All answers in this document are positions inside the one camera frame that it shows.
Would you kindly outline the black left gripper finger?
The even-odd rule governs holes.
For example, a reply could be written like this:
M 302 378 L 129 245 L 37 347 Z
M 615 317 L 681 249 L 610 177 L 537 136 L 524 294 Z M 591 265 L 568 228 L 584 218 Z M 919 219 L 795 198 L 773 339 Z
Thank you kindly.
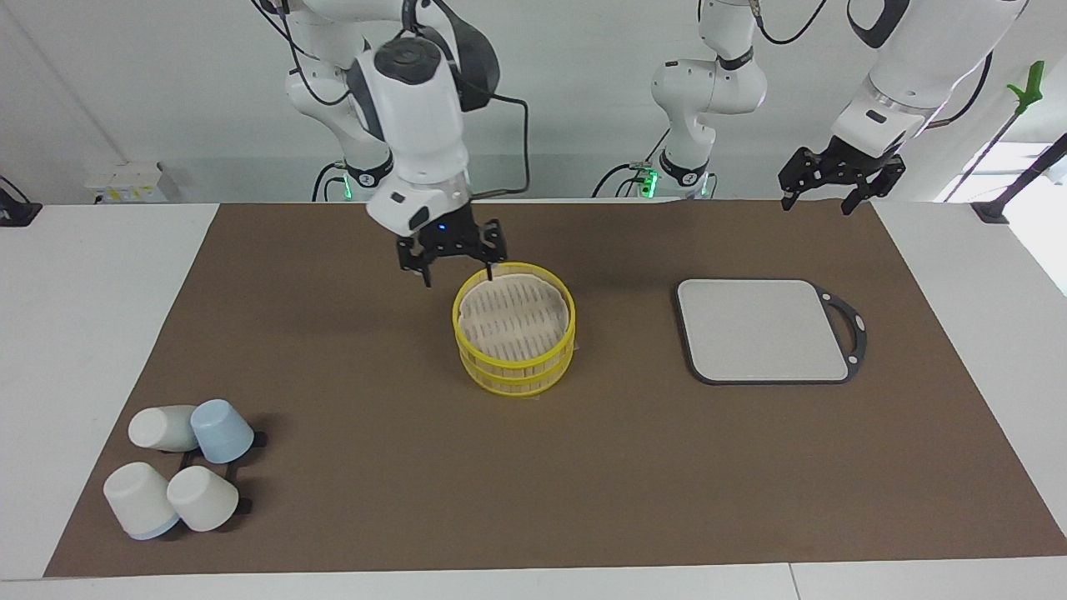
M 904 175 L 904 171 L 906 171 L 906 164 L 904 164 L 903 158 L 891 157 L 869 181 L 864 176 L 861 176 L 850 193 L 842 201 L 842 214 L 851 215 L 860 204 L 871 198 L 887 198 Z
M 827 156 L 810 148 L 797 148 L 779 171 L 779 186 L 782 191 L 781 206 L 792 209 L 800 195 L 808 190 L 827 185 Z

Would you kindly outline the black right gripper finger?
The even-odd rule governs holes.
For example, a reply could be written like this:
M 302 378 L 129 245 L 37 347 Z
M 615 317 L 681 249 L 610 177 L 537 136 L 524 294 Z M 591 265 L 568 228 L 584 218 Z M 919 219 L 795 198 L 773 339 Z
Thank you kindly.
M 475 244 L 475 259 L 483 263 L 485 278 L 493 280 L 495 266 L 508 258 L 508 246 L 500 221 L 487 221 L 479 228 L 479 238 Z
M 407 273 L 418 274 L 423 278 L 423 285 L 426 286 L 426 288 L 432 287 L 432 277 L 430 271 L 432 256 L 428 256 L 419 250 L 419 246 L 417 246 L 417 240 L 415 238 L 398 237 L 397 254 L 401 270 L 407 271 Z

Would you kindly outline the white paper steamer liner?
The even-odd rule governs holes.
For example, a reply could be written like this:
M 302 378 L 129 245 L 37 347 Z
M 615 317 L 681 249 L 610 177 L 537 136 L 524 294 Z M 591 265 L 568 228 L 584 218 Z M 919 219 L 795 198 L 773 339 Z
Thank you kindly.
M 534 274 L 494 277 L 465 293 L 458 327 L 481 353 L 525 361 L 564 340 L 571 312 L 563 293 Z

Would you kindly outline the yellow steamer tier with liner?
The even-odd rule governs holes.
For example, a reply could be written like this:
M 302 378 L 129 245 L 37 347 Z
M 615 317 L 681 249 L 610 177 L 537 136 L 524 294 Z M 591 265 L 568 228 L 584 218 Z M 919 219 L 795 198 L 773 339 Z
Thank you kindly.
M 574 343 L 577 307 L 559 277 L 529 262 L 495 263 L 458 290 L 451 307 L 460 349 L 485 364 L 550 364 Z

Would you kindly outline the yellow bamboo steamer base tier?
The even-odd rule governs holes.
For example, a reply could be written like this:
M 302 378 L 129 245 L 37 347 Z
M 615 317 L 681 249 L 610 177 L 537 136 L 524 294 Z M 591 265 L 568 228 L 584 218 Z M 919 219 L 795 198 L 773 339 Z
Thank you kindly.
M 560 383 L 572 363 L 575 335 L 569 334 L 550 352 L 525 361 L 508 361 L 477 350 L 458 334 L 458 357 L 473 383 L 501 398 L 536 398 Z

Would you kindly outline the black angled stand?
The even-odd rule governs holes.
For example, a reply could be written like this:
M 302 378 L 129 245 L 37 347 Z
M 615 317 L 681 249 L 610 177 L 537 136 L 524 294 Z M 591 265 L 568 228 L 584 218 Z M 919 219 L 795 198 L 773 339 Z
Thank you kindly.
M 972 202 L 970 205 L 984 223 L 1009 224 L 1009 220 L 1004 216 L 1006 206 L 1040 176 L 1055 185 L 1067 185 L 1067 132 L 1044 149 L 998 198 L 991 201 Z

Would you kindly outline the grey cutting board black rim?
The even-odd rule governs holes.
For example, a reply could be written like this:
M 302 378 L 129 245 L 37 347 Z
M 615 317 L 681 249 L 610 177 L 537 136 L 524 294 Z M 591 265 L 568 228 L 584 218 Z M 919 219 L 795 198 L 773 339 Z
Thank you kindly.
M 803 278 L 686 278 L 672 299 L 684 354 L 702 383 L 843 384 L 864 365 L 864 319 Z

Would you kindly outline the green tipped thin pole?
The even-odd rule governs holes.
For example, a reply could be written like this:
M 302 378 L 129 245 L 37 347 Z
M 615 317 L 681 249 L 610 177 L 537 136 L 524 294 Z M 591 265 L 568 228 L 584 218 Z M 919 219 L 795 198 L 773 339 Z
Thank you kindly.
M 1029 109 L 1036 102 L 1040 102 L 1044 99 L 1044 60 L 1035 61 L 1030 64 L 1029 72 L 1026 73 L 1026 81 L 1024 86 L 1018 86 L 1014 84 L 1007 84 L 1007 88 L 1016 96 L 1017 106 L 1014 107 L 1013 113 L 1009 115 L 1004 124 L 999 127 L 998 132 L 982 147 L 982 151 L 968 163 L 955 185 L 950 188 L 949 192 L 941 198 L 942 203 L 947 203 L 947 201 L 953 198 L 961 187 L 964 183 L 968 181 L 970 176 L 975 172 L 976 168 L 984 161 L 984 157 L 988 155 L 994 148 L 994 145 L 1003 139 L 1003 136 L 1009 132 L 1014 123 L 1021 119 Z

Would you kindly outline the brown table mat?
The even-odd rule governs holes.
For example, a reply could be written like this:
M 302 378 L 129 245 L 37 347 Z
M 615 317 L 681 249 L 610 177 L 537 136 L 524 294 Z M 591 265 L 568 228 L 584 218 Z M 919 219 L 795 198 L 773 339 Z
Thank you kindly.
M 46 577 L 1067 555 L 1067 537 L 883 222 L 835 202 L 503 205 L 509 255 L 577 305 L 563 380 L 481 390 L 450 310 L 476 269 L 398 269 L 362 208 L 226 205 L 206 232 Z M 869 331 L 838 385 L 708 385 L 686 278 L 803 278 Z M 266 432 L 252 511 L 136 542 L 103 501 L 138 410 L 211 398 Z

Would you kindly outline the light blue cup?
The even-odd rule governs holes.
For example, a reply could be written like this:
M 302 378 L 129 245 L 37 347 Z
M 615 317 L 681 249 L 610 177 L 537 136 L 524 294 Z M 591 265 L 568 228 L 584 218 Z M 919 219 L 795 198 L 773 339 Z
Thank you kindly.
M 209 463 L 226 464 L 238 460 L 255 441 L 254 429 L 243 415 L 223 398 L 213 398 L 194 408 L 190 426 L 198 447 Z

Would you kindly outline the black cup rack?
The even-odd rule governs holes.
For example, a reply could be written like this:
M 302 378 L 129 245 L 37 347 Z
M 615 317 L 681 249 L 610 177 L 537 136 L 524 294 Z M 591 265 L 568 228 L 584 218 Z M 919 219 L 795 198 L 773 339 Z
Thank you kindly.
M 255 461 L 259 460 L 262 456 L 264 448 L 268 445 L 269 436 L 262 430 L 254 430 L 252 445 L 241 457 L 226 463 L 211 463 L 211 467 L 223 468 L 222 478 L 234 485 L 238 490 L 238 502 L 235 512 L 233 514 L 234 516 L 248 515 L 254 508 L 254 501 L 251 498 L 246 498 L 246 495 L 240 491 L 240 472 L 243 468 L 251 467 L 255 463 Z M 208 464 L 205 455 L 203 455 L 203 451 L 201 448 L 187 451 L 182 453 L 179 470 L 198 464 Z

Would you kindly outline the white cup lying sideways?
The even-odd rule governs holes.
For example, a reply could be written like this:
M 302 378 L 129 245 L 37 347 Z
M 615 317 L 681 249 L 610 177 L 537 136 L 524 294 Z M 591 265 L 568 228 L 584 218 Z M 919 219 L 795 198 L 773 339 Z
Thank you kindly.
M 195 408 L 193 405 L 146 407 L 131 419 L 128 439 L 138 448 L 164 453 L 197 449 L 200 443 L 190 421 Z

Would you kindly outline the plain white upturned cup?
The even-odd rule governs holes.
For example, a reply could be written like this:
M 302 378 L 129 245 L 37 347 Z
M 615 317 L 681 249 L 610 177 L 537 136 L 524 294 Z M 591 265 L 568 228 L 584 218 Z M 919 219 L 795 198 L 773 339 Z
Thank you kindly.
M 198 533 L 224 525 L 240 500 L 230 481 L 203 465 L 180 470 L 168 483 L 165 498 L 184 524 Z

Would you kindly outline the white cup with blue rim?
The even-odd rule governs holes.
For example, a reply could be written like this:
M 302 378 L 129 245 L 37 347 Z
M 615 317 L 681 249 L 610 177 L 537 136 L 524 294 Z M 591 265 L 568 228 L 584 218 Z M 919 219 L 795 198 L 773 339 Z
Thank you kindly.
M 168 479 L 144 461 L 112 472 L 103 481 L 103 498 L 121 528 L 138 542 L 162 536 L 179 522 L 168 501 Z

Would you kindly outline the white box by wall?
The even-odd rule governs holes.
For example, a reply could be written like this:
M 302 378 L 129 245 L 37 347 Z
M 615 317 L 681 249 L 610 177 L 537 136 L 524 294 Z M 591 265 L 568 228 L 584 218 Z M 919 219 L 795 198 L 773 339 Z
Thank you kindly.
M 174 195 L 173 185 L 157 161 L 131 162 L 107 173 L 91 173 L 83 187 L 96 204 L 168 203 Z

